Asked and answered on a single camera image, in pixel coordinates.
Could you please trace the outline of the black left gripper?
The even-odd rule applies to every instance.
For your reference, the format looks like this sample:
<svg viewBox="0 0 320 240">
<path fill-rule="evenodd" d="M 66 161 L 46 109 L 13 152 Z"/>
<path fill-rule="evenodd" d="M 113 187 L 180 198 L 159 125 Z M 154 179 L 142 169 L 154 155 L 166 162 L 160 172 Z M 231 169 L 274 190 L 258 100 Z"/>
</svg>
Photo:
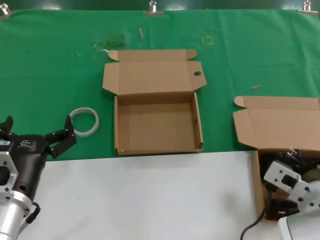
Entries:
<svg viewBox="0 0 320 240">
<path fill-rule="evenodd" d="M 8 115 L 0 124 L 0 139 L 10 140 L 14 120 Z M 46 165 L 48 154 L 56 159 L 77 143 L 74 125 L 68 115 L 64 129 L 48 133 L 14 135 L 10 156 L 17 169 L 18 176 L 13 187 L 30 200 L 35 198 L 42 171 Z"/>
</svg>

